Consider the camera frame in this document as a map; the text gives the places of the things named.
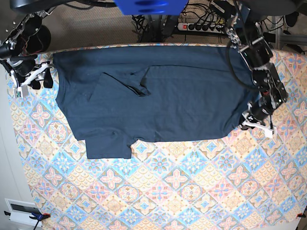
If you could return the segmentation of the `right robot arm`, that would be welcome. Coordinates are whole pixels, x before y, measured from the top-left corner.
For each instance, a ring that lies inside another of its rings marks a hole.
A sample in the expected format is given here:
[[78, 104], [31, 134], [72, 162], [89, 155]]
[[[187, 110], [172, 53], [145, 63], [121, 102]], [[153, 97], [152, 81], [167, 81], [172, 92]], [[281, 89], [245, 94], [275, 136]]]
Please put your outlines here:
[[16, 90], [30, 86], [34, 90], [53, 87], [49, 61], [37, 64], [37, 55], [45, 52], [51, 43], [51, 33], [42, 24], [42, 17], [29, 14], [10, 32], [0, 45], [0, 64], [11, 76]]

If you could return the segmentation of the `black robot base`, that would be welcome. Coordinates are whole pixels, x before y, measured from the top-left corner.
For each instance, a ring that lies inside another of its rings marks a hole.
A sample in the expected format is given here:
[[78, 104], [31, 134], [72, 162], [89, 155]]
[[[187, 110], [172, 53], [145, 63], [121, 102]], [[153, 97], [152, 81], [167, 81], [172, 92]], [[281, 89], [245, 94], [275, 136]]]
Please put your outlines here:
[[305, 0], [239, 0], [253, 12], [268, 16], [282, 16], [295, 12]]
[[19, 14], [48, 10], [71, 0], [10, 0], [10, 9]]

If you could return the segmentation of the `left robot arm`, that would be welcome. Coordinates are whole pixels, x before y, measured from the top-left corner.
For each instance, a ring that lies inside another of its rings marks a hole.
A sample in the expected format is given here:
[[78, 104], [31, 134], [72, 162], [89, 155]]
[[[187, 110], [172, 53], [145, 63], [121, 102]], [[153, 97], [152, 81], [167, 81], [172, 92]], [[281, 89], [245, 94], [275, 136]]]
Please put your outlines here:
[[[227, 20], [225, 33], [230, 38], [226, 47], [226, 62], [233, 78], [242, 87], [259, 94], [259, 98], [248, 102], [248, 108], [242, 113], [240, 128], [247, 130], [258, 128], [272, 138], [276, 127], [264, 120], [287, 101], [288, 93], [279, 78], [275, 65], [271, 62], [272, 50], [266, 42], [261, 25], [250, 17], [251, 10], [243, 5], [236, 8], [236, 14]], [[230, 48], [235, 48], [251, 71], [253, 85], [244, 83], [235, 74], [231, 64]]]

